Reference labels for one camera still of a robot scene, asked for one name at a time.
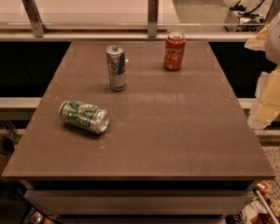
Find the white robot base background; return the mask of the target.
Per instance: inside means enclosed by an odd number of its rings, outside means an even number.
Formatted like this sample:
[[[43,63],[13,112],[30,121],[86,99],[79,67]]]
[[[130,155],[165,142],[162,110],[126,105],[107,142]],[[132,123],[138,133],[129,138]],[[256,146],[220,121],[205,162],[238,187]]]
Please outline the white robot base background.
[[[266,24],[264,20],[266,15],[258,13],[260,7],[266,0],[249,0],[247,5],[238,1],[233,7],[229,8],[229,12],[224,21],[224,27],[227,32],[251,33],[258,32]]]

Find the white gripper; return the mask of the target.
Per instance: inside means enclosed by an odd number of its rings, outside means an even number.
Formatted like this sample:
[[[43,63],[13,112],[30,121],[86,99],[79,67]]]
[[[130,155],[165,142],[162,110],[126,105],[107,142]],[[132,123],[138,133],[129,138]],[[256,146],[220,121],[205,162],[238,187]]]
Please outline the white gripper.
[[[265,25],[245,42],[246,49],[264,51],[265,47],[266,58],[279,65],[271,73],[260,74],[256,100],[252,103],[247,120],[248,126],[255,130],[266,128],[280,114],[280,12],[270,26]]]

